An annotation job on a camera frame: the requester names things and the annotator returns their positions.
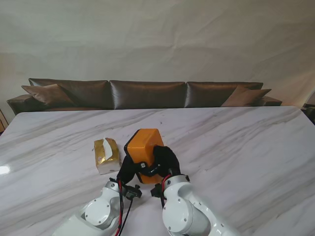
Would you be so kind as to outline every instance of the sofa armrest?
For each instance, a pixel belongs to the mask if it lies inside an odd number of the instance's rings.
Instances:
[[[262,99],[260,99],[258,102],[257,102],[257,106],[259,107],[274,107],[274,106],[280,106],[282,103],[282,101],[280,100],[277,100],[275,98],[272,98],[272,97],[267,97],[267,96],[264,96]]]
[[[9,99],[7,103],[16,115],[21,112],[38,112],[47,108],[29,94]]]

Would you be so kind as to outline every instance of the tissue box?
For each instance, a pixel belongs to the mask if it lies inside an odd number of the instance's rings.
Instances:
[[[120,169],[119,150],[115,140],[105,138],[94,141],[95,164],[103,175]]]

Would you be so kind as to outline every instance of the brown leather sofa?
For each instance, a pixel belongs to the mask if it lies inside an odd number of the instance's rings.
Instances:
[[[150,108],[220,107],[237,86],[261,89],[257,82],[132,82],[29,79],[31,86],[57,84],[76,107],[47,107],[31,95],[8,100],[15,114],[37,111],[115,110]],[[279,106],[281,101],[264,96],[255,106]]]

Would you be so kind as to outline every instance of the orange plastic container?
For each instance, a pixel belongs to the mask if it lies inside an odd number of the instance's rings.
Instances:
[[[158,129],[139,129],[125,146],[125,152],[129,154],[134,163],[144,161],[151,166],[154,162],[153,147],[164,146]],[[162,177],[152,177],[138,174],[142,183],[160,183]]]

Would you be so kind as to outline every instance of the marble table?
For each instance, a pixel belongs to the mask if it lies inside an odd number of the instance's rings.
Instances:
[[[100,195],[94,141],[158,128],[182,172],[245,236],[315,235],[315,126],[295,107],[21,113],[0,137],[0,235],[50,236]],[[168,235],[151,185],[123,235]]]

